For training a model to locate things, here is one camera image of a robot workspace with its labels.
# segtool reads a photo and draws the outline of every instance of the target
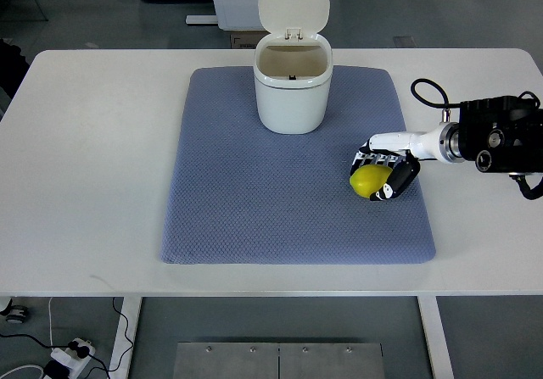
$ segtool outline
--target trash bin lid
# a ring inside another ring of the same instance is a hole
[[[271,33],[292,28],[318,33],[328,22],[330,0],[258,0],[258,11]]]

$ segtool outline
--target white cable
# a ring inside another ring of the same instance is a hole
[[[51,342],[51,346],[53,346],[53,325],[51,324],[51,300],[53,300],[53,298],[50,298],[49,299],[49,341]]]
[[[38,365],[24,365],[24,366],[20,366],[20,367],[18,367],[18,368],[12,369],[12,370],[9,371],[9,372],[4,373],[2,376],[0,376],[0,379],[3,379],[3,378],[6,377],[7,375],[10,375],[10,374],[14,373],[15,371],[19,371],[19,370],[24,369],[24,368],[34,368],[34,369],[38,369],[38,370],[40,371],[40,376],[39,376],[37,379],[42,379],[43,368],[42,368],[41,366],[38,366]]]

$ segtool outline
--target blue mat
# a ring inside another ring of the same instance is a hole
[[[418,181],[370,202],[349,185],[362,143],[403,131],[384,70],[336,66],[322,124],[267,130],[250,67],[193,73],[161,258],[178,264],[404,264],[435,255]]]

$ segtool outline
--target yellow lemon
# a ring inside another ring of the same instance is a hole
[[[384,185],[391,172],[392,169],[387,165],[366,164],[353,173],[349,183],[358,195],[370,198]]]

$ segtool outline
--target white trash bin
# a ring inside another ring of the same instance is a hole
[[[260,22],[271,34],[255,50],[258,114],[276,133],[315,130],[326,112],[333,62],[330,43],[318,34],[330,0],[259,0]]]

